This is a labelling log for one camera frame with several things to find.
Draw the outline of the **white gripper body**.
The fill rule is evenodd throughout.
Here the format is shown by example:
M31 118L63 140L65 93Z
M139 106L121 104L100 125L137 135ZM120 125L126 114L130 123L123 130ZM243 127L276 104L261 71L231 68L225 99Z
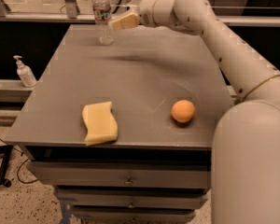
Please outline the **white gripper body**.
M171 27L177 24L174 13L175 0L141 0L138 15L142 25L147 27Z

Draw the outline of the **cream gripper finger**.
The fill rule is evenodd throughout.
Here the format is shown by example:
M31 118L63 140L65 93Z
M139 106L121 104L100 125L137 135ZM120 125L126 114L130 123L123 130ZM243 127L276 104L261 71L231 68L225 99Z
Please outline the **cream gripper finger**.
M112 20L108 26L114 30L126 30L132 29L139 25L140 21L138 15L135 12L126 13L118 18Z

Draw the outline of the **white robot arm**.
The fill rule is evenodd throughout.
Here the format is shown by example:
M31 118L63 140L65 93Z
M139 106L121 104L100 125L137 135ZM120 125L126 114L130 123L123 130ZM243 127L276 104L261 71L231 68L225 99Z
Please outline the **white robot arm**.
M214 13L208 0L142 0L114 30L190 29L200 36L239 102L212 145L212 224L280 224L280 71Z

